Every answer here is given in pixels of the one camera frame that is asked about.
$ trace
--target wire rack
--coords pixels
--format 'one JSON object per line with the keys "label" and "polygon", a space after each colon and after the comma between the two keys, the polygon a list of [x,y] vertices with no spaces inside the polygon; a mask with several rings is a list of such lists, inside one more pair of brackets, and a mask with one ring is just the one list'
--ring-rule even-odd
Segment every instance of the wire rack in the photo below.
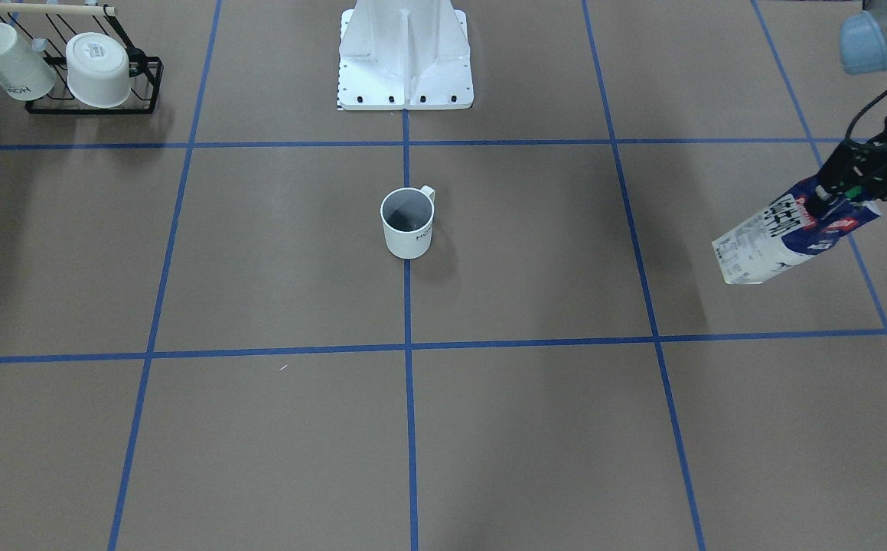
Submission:
{"label": "wire rack", "polygon": [[[38,11],[29,11],[38,7]],[[161,58],[148,56],[139,49],[127,35],[117,18],[116,10],[110,4],[101,8],[83,10],[86,6],[69,6],[65,4],[47,3],[12,4],[0,3],[0,21],[11,24],[24,32],[31,41],[37,38],[45,40],[42,51],[44,62],[55,70],[59,80],[48,94],[41,98],[24,102],[24,109],[34,115],[148,115],[157,107],[157,98],[161,91],[161,77],[164,74],[164,63]],[[69,20],[89,29],[77,31],[71,22],[63,17],[67,13]],[[101,109],[83,104],[66,83],[67,69],[65,45],[73,36],[80,32],[99,31],[107,36],[116,36],[124,44],[129,58],[129,77],[131,77],[131,96],[118,107]]]}

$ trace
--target white bracket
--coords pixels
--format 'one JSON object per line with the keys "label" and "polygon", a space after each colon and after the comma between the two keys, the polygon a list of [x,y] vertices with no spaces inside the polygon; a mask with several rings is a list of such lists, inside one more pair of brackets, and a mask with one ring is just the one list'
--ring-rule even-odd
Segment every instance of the white bracket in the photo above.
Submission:
{"label": "white bracket", "polygon": [[450,0],[358,0],[341,14],[338,108],[467,109],[467,15]]}

